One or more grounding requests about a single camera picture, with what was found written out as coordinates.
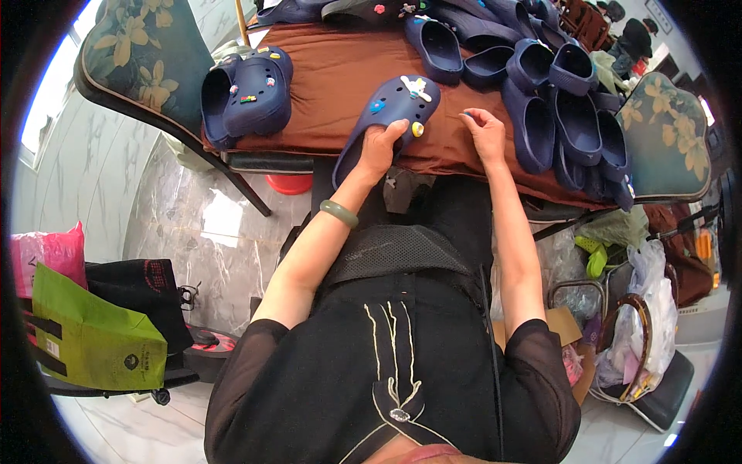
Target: sheer black sleeve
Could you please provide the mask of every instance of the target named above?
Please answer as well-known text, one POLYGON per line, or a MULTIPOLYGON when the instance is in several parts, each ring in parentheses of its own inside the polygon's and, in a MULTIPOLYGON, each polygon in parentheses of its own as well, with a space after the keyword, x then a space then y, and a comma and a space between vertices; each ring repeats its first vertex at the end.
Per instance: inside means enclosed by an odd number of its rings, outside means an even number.
POLYGON ((559 335, 532 319, 505 346, 501 368, 505 457, 518 463, 558 463, 580 428, 559 335))
POLYGON ((288 332, 289 329, 280 322, 270 319, 255 321, 247 326, 224 363, 214 382, 206 412, 204 449, 209 463, 216 462, 215 451, 237 413, 240 400, 288 332))

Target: hand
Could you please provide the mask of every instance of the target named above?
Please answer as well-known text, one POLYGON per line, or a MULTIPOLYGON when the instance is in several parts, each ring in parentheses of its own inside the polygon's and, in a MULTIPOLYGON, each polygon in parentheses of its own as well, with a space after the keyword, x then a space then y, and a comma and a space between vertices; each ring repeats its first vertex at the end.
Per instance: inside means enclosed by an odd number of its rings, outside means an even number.
POLYGON ((409 126, 410 121, 398 120, 386 128, 381 125, 372 125, 366 129, 361 159, 358 160, 353 170, 361 173, 375 185, 389 171, 392 165, 394 142, 404 134, 409 126))
POLYGON ((467 108, 459 118, 474 139, 474 147, 485 169, 505 164, 505 124, 479 108, 467 108))

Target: navy blue clog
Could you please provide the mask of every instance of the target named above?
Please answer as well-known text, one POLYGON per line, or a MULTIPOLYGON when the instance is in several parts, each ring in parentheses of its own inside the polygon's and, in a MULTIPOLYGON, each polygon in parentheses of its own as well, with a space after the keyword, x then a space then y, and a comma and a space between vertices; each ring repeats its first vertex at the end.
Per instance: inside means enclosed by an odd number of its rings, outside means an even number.
POLYGON ((201 117, 203 131, 214 148, 232 148, 238 137, 231 137, 224 127, 224 110, 232 99, 234 75, 242 57, 233 53, 222 58, 203 78, 201 85, 201 117))
POLYGON ((536 12, 539 10, 540 1, 541 0, 520 0, 520 2, 523 3, 525 10, 528 11, 528 14, 531 15, 535 15, 536 12))
POLYGON ((456 34, 426 15, 408 15, 404 35, 417 49, 428 77, 441 84, 456 85, 464 72, 456 34))
POLYGON ((531 26, 536 32, 536 36, 541 42, 544 42, 552 52, 556 53, 562 45, 570 42, 570 37, 561 30, 553 29, 545 21, 537 18, 531 18, 531 26))
POLYGON ((531 27, 528 11, 518 0, 482 0, 492 13, 495 13, 502 24, 519 32, 522 37, 535 39, 536 33, 531 27))
POLYGON ((631 173, 631 155, 626 151, 623 128, 613 114, 606 110, 598 111, 600 138, 603 140, 603 153, 598 167, 606 180, 620 182, 631 173))
POLYGON ((289 55, 270 45, 253 50, 245 59, 236 53, 224 58, 206 74, 201 87, 209 141, 216 148, 231 148, 228 145, 246 134, 269 135, 286 127, 293 73, 289 55))
POLYGON ((559 30, 559 10, 550 1, 539 1, 533 15, 546 22, 552 29, 559 30))
POLYGON ((437 3, 448 3, 479 19, 501 23, 500 18, 495 13, 489 11, 487 5, 482 0, 439 0, 437 3))
POLYGON ((596 166, 601 159, 603 141, 592 99, 589 95, 578 97, 558 87, 550 88, 548 93, 565 154, 582 166, 596 166))
POLYGON ((549 70, 549 82, 581 97, 597 88, 597 69, 582 47, 568 43, 556 52, 549 70))
POLYGON ((281 0, 274 7, 257 12, 257 23, 269 26, 277 22, 301 24, 322 21, 322 7, 332 0, 281 0))
POLYGON ((605 193, 613 198, 620 208, 626 212, 631 211, 634 206, 634 187, 628 176, 625 176, 620 182, 605 181, 605 193))
POLYGON ((623 98, 613 95, 603 84, 598 84, 598 89, 590 91, 590 98, 593 99, 595 108, 598 110, 608 110, 616 113, 623 106, 623 98))
POLYGON ((410 126, 394 144, 396 160, 409 142, 423 135, 424 124, 440 102, 441 90, 433 80, 424 76, 400 76, 381 84, 361 112, 348 143, 335 163, 332 171, 332 185, 335 189, 338 189, 358 164, 369 126, 379 124, 386 127, 396 120, 410 121, 410 126))
POLYGON ((512 55, 510 47, 492 47, 472 55, 464 60, 462 79, 474 90, 493 90, 508 76, 505 65, 512 55))
POLYGON ((554 156, 554 117, 547 103, 524 95, 509 77, 502 85, 502 101, 513 122, 518 163, 529 174, 541 174, 551 167, 554 156))
POLYGON ((554 143, 554 160, 551 167, 554 169, 556 181, 565 190, 573 191, 585 188, 587 168, 566 157, 564 147, 558 140, 554 143))
POLYGON ((582 189, 591 200, 603 201, 608 197, 605 180, 597 166, 585 168, 585 188, 582 189))
POLYGON ((322 21, 338 26, 395 24, 420 11, 420 0, 336 0, 322 7, 322 21))
POLYGON ((518 41, 514 50, 506 66, 508 77, 523 93, 533 92, 548 81, 554 54, 535 39, 518 41))
POLYGON ((474 53, 502 45, 512 47, 521 39, 520 34, 509 27, 477 18, 453 7, 435 7, 430 15, 448 24, 462 47, 474 53))

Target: yellow charm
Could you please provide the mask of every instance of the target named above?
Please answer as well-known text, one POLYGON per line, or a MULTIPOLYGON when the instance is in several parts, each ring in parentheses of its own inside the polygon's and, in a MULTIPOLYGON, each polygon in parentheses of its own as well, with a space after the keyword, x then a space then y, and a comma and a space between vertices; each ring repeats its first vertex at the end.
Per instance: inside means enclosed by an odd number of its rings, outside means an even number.
POLYGON ((417 121, 413 122, 413 135, 415 137, 420 137, 424 131, 425 131, 424 125, 420 124, 417 121))

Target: brown tablecloth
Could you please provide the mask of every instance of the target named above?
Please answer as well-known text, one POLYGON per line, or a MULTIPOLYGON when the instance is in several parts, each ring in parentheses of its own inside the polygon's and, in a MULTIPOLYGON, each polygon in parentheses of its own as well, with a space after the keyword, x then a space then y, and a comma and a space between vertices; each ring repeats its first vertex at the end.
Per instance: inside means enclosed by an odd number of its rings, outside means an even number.
MULTIPOLYGON (((322 24, 280 24, 271 27, 261 44, 276 45, 291 56, 291 120, 278 134, 245 136, 232 151, 337 156, 358 115, 367 109, 369 96, 382 82, 402 74, 425 75, 420 56, 402 30, 344 32, 322 24)), ((484 179, 471 135, 457 116, 465 108, 483 108, 505 123, 505 156, 519 192, 555 203, 605 208, 582 192, 564 190, 551 170, 534 176, 521 169, 515 158, 513 126, 499 92, 480 94, 464 83, 439 87, 441 102, 425 124, 424 136, 408 145, 397 166, 420 174, 467 174, 484 179)), ((213 150, 203 134, 202 139, 213 150)))

